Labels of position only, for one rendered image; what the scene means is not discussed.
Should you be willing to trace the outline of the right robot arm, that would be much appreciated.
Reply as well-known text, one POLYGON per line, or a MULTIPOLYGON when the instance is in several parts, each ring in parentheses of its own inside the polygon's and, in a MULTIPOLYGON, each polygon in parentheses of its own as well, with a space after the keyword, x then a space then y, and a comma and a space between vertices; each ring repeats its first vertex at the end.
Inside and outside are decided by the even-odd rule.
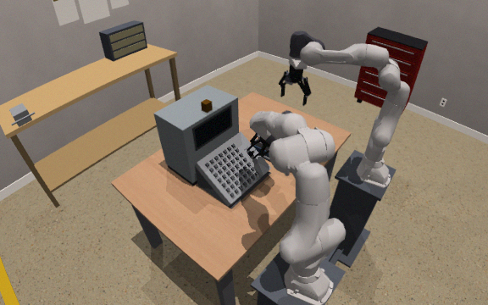
POLYGON ((391 177, 384 164, 383 155, 407 104, 410 92, 409 85, 400 81, 398 63, 389 58, 387 49, 361 43, 353 44, 341 51, 325 50, 322 41, 311 37, 306 31, 296 31, 291 35, 289 64, 295 69, 307 69, 308 65, 316 64, 352 64, 374 67, 379 71, 379 84, 387 91, 387 95, 380 114, 374 121, 375 127, 373 126, 371 131, 357 173, 363 182, 381 188, 387 187, 391 177))

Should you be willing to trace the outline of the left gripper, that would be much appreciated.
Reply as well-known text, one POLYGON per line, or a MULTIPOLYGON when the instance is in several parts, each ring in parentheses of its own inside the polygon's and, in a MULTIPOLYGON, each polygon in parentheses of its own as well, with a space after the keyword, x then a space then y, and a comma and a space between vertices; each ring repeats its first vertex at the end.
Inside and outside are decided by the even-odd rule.
POLYGON ((257 144, 259 142, 261 142, 263 144, 260 152, 255 157, 253 157, 253 159, 255 159, 257 156, 262 156, 263 157, 264 155, 266 155, 267 153, 269 153, 269 150, 267 152, 265 152, 265 153, 263 153, 263 151, 265 150, 266 147, 270 147, 270 145, 261 136, 260 136, 260 139, 259 140, 254 141, 257 137, 258 137, 258 134, 256 133, 255 136, 250 140, 251 146, 247 149, 247 151, 250 150, 255 144, 257 144))

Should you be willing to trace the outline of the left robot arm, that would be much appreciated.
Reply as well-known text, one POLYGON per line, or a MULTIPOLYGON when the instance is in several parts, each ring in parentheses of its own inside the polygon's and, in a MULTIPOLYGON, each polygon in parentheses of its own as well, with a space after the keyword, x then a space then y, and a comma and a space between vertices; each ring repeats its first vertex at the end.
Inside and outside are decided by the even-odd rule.
POLYGON ((346 236, 339 219, 328 219, 330 182, 326 168, 319 164, 334 157, 333 136, 317 127, 308 128, 300 114, 288 110, 281 114, 259 111, 250 119, 250 128, 270 145, 274 168, 286 176, 291 171, 296 179, 296 218, 280 242, 280 255, 290 264, 284 274, 286 293, 311 305, 323 305, 333 282, 319 266, 346 236))

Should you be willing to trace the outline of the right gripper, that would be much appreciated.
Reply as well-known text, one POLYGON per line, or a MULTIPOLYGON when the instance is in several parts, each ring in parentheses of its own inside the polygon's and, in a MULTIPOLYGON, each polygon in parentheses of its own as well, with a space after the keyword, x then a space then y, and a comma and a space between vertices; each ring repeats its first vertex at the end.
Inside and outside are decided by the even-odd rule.
POLYGON ((311 94, 311 90, 310 90, 310 87, 308 84, 308 78, 302 77, 303 69, 295 69, 292 65, 290 65, 289 72, 288 72, 288 70, 285 71, 283 77, 281 78, 281 80, 279 82, 279 85, 281 88, 281 97, 283 97, 285 95, 285 87, 286 87, 285 84, 286 83, 285 82, 283 83, 284 79, 287 77, 288 74, 289 75, 290 74, 296 75, 297 84, 301 87, 301 89, 304 93, 303 104, 302 104, 304 106, 307 103, 307 97, 311 94), (304 85, 303 85, 303 82, 304 82, 304 85))

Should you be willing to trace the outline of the grey cabinet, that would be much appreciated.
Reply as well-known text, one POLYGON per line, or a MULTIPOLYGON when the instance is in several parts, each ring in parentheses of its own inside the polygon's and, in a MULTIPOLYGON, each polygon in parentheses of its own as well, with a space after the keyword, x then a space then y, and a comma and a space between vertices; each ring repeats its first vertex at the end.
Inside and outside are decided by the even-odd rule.
POLYGON ((168 168, 229 208, 271 174, 262 156, 253 159, 254 147, 247 151, 251 144, 239 132, 238 97, 206 85, 154 117, 168 168))

